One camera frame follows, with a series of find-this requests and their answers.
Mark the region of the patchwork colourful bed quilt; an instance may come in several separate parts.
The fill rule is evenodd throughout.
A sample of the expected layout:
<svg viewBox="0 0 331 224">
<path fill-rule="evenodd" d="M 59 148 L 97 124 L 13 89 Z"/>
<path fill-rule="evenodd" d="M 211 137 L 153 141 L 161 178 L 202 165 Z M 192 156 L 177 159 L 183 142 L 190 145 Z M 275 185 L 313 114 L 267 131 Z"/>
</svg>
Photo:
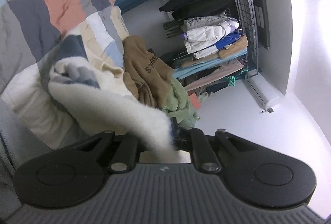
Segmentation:
<svg viewBox="0 0 331 224">
<path fill-rule="evenodd" d="M 1 89 L 82 24 L 116 66 L 128 31 L 116 0 L 1 0 Z"/>
</svg>

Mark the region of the pink beige hanging garment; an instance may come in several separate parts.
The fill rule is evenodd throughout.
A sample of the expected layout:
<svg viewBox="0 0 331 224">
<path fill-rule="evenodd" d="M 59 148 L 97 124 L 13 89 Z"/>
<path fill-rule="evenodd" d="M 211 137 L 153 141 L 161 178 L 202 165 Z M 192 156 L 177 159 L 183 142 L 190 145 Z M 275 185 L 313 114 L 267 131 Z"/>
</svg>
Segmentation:
<svg viewBox="0 0 331 224">
<path fill-rule="evenodd" d="M 220 65 L 218 69 L 213 71 L 211 74 L 188 84 L 184 87 L 184 89 L 188 92 L 190 90 L 206 86 L 207 84 L 225 78 L 226 76 L 231 75 L 232 73 L 235 73 L 241 69 L 243 69 L 243 64 L 241 64 L 237 59 L 230 60 L 229 62 Z"/>
</svg>

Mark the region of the metal clothes rack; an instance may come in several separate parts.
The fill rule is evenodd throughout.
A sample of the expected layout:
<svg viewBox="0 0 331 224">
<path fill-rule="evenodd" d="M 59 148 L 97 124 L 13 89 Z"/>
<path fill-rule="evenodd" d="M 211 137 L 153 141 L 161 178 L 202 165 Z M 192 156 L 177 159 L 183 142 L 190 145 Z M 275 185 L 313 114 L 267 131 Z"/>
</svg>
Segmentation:
<svg viewBox="0 0 331 224">
<path fill-rule="evenodd" d="M 260 49 L 270 48 L 270 33 L 268 13 L 265 0 L 235 0 L 225 10 L 228 16 L 239 20 L 238 31 L 247 36 L 248 47 L 246 55 L 240 56 L 243 69 L 232 73 L 236 81 L 242 79 L 256 102 L 265 112 L 272 112 L 279 104 L 281 97 L 277 90 L 266 81 L 263 68 L 260 66 Z"/>
</svg>

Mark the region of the orange box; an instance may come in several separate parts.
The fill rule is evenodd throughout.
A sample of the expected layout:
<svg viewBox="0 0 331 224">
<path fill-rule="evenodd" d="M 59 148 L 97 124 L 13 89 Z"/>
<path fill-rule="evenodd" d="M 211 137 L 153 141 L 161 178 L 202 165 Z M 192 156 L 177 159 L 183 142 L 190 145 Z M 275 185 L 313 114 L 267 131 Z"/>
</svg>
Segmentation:
<svg viewBox="0 0 331 224">
<path fill-rule="evenodd" d="M 189 92 L 188 97 L 189 97 L 194 109 L 198 110 L 201 107 L 201 104 L 199 102 L 199 99 L 198 99 L 196 93 L 195 92 Z"/>
</svg>

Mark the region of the brown hanging garment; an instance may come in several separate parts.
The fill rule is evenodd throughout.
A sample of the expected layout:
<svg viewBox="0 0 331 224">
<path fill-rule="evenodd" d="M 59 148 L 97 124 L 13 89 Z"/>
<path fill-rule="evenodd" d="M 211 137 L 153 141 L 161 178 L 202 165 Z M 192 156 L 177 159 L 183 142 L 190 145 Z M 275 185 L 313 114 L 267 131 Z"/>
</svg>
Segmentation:
<svg viewBox="0 0 331 224">
<path fill-rule="evenodd" d="M 228 45 L 226 48 L 222 48 L 217 53 L 209 55 L 207 57 L 204 57 L 202 59 L 197 60 L 187 60 L 183 64 L 181 64 L 182 67 L 188 67 L 192 66 L 194 64 L 202 63 L 204 61 L 212 60 L 212 59 L 226 59 L 229 56 L 233 56 L 234 54 L 237 54 L 241 52 L 244 49 L 247 49 L 248 47 L 248 40 L 247 36 L 243 35 L 238 40 L 233 42 L 233 44 Z"/>
</svg>

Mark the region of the white pillow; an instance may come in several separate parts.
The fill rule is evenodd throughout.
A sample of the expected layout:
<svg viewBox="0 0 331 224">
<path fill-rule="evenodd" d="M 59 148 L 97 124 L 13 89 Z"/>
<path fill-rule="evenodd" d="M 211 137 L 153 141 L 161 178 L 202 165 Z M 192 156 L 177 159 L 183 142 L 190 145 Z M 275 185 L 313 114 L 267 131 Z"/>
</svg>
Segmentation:
<svg viewBox="0 0 331 224">
<path fill-rule="evenodd" d="M 44 90 L 36 64 L 15 75 L 1 94 L 1 99 L 51 149 L 88 137 L 67 112 L 54 104 L 49 93 Z"/>
</svg>

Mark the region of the brown hoodie with lettering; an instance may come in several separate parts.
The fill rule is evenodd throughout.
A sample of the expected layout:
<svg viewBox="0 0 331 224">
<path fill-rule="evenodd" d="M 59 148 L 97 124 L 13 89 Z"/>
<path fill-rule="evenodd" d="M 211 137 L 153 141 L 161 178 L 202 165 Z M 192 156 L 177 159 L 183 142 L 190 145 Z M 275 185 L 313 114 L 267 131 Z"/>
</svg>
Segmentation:
<svg viewBox="0 0 331 224">
<path fill-rule="evenodd" d="M 129 36 L 124 46 L 124 83 L 133 96 L 150 107 L 165 106 L 173 69 L 148 51 L 139 36 Z"/>
</svg>

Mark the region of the black hanging coat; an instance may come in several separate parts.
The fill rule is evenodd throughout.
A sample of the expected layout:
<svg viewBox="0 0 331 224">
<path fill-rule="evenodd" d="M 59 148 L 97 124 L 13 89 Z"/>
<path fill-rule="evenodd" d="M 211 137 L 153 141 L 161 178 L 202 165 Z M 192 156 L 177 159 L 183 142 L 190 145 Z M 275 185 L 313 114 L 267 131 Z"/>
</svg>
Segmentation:
<svg viewBox="0 0 331 224">
<path fill-rule="evenodd" d="M 212 16 L 224 12 L 235 0 L 169 0 L 159 8 L 174 20 Z"/>
</svg>

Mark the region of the teal green hanging garment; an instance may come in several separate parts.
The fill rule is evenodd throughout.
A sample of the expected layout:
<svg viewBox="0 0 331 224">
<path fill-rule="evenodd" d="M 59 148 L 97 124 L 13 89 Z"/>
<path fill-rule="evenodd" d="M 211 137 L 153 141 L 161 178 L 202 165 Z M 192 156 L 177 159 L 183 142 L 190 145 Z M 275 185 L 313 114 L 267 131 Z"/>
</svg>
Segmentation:
<svg viewBox="0 0 331 224">
<path fill-rule="evenodd" d="M 226 79 L 228 87 L 234 87 L 236 85 L 236 77 L 234 75 L 229 75 Z"/>
</svg>

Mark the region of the green fleece garment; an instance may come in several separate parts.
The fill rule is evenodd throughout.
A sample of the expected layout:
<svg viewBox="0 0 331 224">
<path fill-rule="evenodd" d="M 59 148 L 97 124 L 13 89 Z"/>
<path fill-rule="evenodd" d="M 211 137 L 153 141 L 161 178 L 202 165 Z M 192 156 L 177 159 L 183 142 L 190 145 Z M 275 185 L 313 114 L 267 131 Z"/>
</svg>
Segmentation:
<svg viewBox="0 0 331 224">
<path fill-rule="evenodd" d="M 168 117 L 175 117 L 181 128 L 194 128 L 199 117 L 182 84 L 171 77 L 170 91 L 161 110 Z"/>
</svg>

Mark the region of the white puffer jacket hanging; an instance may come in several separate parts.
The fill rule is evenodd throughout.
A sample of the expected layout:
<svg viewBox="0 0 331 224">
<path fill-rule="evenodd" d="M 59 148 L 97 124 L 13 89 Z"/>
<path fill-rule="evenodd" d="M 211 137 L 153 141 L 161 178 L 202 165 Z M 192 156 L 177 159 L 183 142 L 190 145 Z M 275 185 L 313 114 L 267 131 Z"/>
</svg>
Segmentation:
<svg viewBox="0 0 331 224">
<path fill-rule="evenodd" d="M 184 44 L 188 54 L 214 45 L 237 30 L 240 23 L 227 16 L 196 17 L 184 22 Z"/>
</svg>

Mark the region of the white fluffy sweater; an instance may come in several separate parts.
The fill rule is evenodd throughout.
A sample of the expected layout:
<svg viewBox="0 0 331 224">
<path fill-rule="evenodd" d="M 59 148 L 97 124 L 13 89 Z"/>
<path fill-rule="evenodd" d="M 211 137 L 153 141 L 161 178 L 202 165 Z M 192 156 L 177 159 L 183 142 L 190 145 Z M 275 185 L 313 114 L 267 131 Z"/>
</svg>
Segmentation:
<svg viewBox="0 0 331 224">
<path fill-rule="evenodd" d="M 103 131 L 131 133 L 145 142 L 150 161 L 189 163 L 187 152 L 174 146 L 170 118 L 140 103 L 128 90 L 123 70 L 101 71 L 86 54 L 79 27 L 61 40 L 49 71 L 48 90 L 88 135 Z"/>
</svg>

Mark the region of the light blue hanging garment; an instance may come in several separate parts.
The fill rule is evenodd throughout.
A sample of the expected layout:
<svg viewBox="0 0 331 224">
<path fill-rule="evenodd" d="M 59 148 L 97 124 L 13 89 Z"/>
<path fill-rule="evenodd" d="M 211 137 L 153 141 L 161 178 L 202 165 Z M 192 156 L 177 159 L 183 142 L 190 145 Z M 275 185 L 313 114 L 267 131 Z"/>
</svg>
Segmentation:
<svg viewBox="0 0 331 224">
<path fill-rule="evenodd" d="M 193 75 L 199 71 L 203 71 L 206 69 L 210 69 L 219 65 L 222 65 L 224 63 L 227 63 L 230 60 L 233 60 L 235 58 L 238 58 L 240 56 L 246 55 L 247 49 L 243 49 L 238 53 L 235 53 L 231 56 L 228 56 L 225 59 L 221 58 L 215 58 L 215 59 L 210 59 L 207 61 L 203 61 L 201 63 L 196 63 L 188 67 L 179 67 L 177 69 L 174 69 L 174 73 L 172 74 L 172 77 L 176 79 L 184 79 L 190 75 Z"/>
</svg>

